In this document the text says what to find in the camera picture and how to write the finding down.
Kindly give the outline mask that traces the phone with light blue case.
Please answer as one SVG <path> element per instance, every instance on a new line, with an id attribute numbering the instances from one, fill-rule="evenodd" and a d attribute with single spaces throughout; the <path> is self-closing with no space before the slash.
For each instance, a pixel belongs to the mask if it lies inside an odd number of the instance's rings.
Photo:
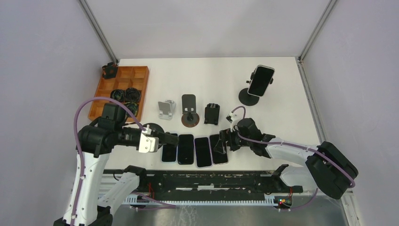
<path id="1" fill-rule="evenodd" d="M 176 162 L 178 145 L 166 144 L 162 147 L 161 161 Z"/>

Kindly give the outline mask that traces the black phone dark case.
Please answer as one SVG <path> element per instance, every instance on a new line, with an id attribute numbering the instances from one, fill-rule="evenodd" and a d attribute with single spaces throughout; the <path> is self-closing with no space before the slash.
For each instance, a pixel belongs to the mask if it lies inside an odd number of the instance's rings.
<path id="1" fill-rule="evenodd" d="M 192 134 L 179 135 L 177 162 L 179 165 L 192 165 L 194 163 L 194 136 Z"/>

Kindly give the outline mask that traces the phone stand brown round base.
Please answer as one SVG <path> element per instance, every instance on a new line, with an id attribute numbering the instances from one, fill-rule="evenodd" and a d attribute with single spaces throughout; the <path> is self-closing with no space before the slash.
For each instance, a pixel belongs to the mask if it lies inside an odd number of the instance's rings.
<path id="1" fill-rule="evenodd" d="M 194 94 L 183 94 L 181 122 L 184 126 L 193 128 L 198 125 L 200 117 L 196 109 L 196 96 Z"/>

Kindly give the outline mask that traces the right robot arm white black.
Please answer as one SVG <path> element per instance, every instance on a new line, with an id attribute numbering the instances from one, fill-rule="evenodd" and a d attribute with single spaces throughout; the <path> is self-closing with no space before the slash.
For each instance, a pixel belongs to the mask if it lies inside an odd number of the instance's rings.
<path id="1" fill-rule="evenodd" d="M 251 118 L 234 121 L 229 129 L 221 130 L 212 150 L 225 154 L 242 147 L 248 147 L 260 157 L 297 164 L 296 167 L 286 166 L 272 178 L 272 187 L 277 192 L 284 192 L 290 186 L 309 186 L 333 199 L 340 199 L 347 189 L 355 187 L 354 180 L 359 174 L 333 143 L 302 145 L 288 142 L 262 133 Z"/>

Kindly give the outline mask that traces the black folding phone stand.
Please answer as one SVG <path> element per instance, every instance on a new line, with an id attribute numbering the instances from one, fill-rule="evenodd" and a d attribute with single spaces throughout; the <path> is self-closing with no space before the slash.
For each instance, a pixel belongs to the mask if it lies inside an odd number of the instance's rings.
<path id="1" fill-rule="evenodd" d="M 219 123 L 220 105 L 215 103 L 209 103 L 205 107 L 205 124 L 212 124 L 218 126 Z"/>

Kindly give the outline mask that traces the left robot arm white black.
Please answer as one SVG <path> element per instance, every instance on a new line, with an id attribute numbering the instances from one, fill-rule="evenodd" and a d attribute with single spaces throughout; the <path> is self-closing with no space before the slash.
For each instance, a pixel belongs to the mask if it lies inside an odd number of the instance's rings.
<path id="1" fill-rule="evenodd" d="M 146 169 L 128 166 L 116 184 L 99 197 L 106 163 L 115 146 L 135 147 L 141 153 L 153 153 L 164 145 L 177 147 L 179 138 L 150 126 L 125 127 L 127 108 L 106 103 L 102 115 L 74 132 L 77 139 L 77 168 L 72 194 L 64 215 L 55 226 L 110 226 L 116 210 L 135 190 L 148 186 Z"/>

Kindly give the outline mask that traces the silver folding phone stand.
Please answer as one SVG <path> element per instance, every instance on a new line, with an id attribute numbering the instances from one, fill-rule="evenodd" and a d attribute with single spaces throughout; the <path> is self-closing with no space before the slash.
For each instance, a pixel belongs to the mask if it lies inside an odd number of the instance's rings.
<path id="1" fill-rule="evenodd" d="M 176 108 L 176 102 L 173 100 L 165 100 L 158 102 L 159 118 L 162 120 L 172 120 Z"/>

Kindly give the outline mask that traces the phone with white case centre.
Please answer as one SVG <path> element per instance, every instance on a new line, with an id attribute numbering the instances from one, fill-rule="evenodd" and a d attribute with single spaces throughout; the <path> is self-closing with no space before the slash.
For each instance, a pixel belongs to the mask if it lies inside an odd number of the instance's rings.
<path id="1" fill-rule="evenodd" d="M 196 166 L 198 168 L 211 167 L 212 154 L 208 137 L 198 137 L 194 139 Z"/>

